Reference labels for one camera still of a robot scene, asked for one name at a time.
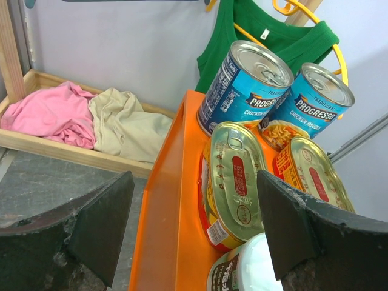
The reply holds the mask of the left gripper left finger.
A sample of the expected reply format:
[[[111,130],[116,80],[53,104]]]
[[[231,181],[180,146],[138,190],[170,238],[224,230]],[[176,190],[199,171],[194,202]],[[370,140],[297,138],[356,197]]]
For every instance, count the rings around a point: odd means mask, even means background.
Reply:
[[[130,171],[1,229],[1,290],[106,290],[134,191]]]

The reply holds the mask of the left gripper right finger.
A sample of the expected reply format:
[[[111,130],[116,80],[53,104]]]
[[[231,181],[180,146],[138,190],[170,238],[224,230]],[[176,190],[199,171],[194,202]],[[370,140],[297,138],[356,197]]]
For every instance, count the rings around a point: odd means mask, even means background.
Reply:
[[[257,173],[275,278],[284,290],[387,290],[387,223]]]

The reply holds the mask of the can with white lid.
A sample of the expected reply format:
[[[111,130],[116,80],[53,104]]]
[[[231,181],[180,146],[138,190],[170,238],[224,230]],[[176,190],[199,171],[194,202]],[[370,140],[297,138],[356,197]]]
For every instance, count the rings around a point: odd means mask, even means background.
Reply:
[[[214,263],[207,277],[207,290],[282,290],[275,278],[265,233],[249,239]]]

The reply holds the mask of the oval red sardine tin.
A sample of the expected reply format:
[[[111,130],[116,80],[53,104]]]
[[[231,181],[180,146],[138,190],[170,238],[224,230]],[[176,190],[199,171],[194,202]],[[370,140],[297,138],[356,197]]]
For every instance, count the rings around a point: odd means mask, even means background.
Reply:
[[[199,160],[198,208],[209,243],[226,253],[264,232],[257,173],[267,168],[256,136],[235,122],[218,124]]]

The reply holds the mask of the blue soup can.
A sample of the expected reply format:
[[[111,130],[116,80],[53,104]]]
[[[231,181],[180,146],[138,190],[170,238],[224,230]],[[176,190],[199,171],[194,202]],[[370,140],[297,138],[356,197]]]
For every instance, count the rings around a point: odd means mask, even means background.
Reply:
[[[253,129],[292,85],[289,66],[254,42],[232,43],[197,113],[207,135],[222,122]]]

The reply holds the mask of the orange box counter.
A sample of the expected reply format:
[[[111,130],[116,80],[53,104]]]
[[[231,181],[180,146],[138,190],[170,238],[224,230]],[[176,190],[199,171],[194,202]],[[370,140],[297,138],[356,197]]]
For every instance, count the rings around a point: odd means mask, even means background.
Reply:
[[[222,255],[198,214],[199,158],[209,139],[196,120],[203,99],[186,91],[144,188],[129,290],[205,290]]]

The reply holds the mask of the aluminium corner profile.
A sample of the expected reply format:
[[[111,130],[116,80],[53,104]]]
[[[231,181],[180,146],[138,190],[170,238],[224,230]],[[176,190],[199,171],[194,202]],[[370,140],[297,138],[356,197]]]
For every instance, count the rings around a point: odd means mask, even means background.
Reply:
[[[388,114],[384,114],[376,121],[371,123],[368,127],[362,130],[359,134],[354,136],[351,140],[342,145],[337,151],[329,155],[329,159],[336,163],[346,155],[356,150],[358,147],[367,142],[370,138],[377,135],[380,131],[387,127]]]

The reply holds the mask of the beige cloth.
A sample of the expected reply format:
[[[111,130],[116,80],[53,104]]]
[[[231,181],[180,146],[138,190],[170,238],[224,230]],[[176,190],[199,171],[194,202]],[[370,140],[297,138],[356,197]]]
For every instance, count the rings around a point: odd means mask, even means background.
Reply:
[[[136,95],[109,88],[89,102],[95,133],[94,149],[140,162],[154,163],[172,119],[145,112]]]

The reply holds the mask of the pink cloth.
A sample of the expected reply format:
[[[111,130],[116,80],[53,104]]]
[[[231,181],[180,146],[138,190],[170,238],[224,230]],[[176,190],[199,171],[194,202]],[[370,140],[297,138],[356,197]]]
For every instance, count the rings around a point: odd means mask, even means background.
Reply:
[[[89,101],[94,97],[70,81],[39,89],[9,105],[1,128],[92,149],[96,139]]]

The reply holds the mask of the wooden tray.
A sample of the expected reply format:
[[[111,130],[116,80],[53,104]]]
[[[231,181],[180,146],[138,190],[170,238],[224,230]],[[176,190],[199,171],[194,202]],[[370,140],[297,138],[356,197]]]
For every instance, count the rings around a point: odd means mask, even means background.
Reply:
[[[32,93],[39,89],[56,87],[66,81],[64,78],[33,69],[25,74],[23,80],[27,93]],[[175,112],[154,105],[142,103],[142,107],[146,112],[161,113],[172,119],[175,117]],[[1,129],[1,147],[34,153],[113,172],[125,172],[129,170],[133,173],[133,176],[139,178],[148,178],[153,168],[153,163],[133,161],[115,155],[87,150],[3,129]]]

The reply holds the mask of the green tank top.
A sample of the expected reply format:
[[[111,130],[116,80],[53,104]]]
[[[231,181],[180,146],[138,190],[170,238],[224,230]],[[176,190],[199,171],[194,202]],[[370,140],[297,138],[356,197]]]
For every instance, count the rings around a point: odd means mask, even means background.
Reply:
[[[203,53],[197,58],[199,81],[195,90],[206,93],[230,46],[248,38],[235,29],[237,24],[271,52],[279,56],[293,74],[305,62],[319,64],[340,39],[321,21],[313,27],[297,27],[279,21],[254,1],[220,2],[215,28]]]

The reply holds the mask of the yellow plastic hanger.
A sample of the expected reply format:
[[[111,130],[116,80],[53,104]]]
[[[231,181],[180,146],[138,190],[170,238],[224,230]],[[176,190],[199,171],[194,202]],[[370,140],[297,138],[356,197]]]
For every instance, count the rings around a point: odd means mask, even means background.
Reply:
[[[320,5],[321,1],[286,1],[284,7],[278,5],[278,1],[272,1],[273,8],[284,16],[287,16],[286,22],[291,25],[304,25],[307,21],[304,21],[301,15],[304,15],[307,19],[314,24],[319,23],[321,20],[314,14],[316,8]],[[343,53],[338,44],[332,46],[334,54],[339,64],[339,69],[333,72],[334,75],[341,75],[343,83],[349,84],[349,77],[346,62]]]

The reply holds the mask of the teal plastic hanger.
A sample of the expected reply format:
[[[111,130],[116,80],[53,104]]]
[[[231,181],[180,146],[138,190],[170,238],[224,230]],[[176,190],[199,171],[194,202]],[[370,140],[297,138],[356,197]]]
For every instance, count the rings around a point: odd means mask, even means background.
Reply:
[[[139,0],[63,0],[64,2],[133,2],[133,1],[139,1]],[[211,0],[203,0],[202,1],[206,7],[208,7],[210,4],[213,4],[215,1],[211,1]],[[36,1],[35,0],[24,0],[23,1],[24,5],[31,9],[34,7]]]

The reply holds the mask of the wooden post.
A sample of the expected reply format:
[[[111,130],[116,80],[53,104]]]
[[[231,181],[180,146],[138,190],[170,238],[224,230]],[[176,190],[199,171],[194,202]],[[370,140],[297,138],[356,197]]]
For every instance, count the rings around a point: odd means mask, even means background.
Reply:
[[[24,78],[6,0],[1,0],[1,73],[10,103],[26,96]]]

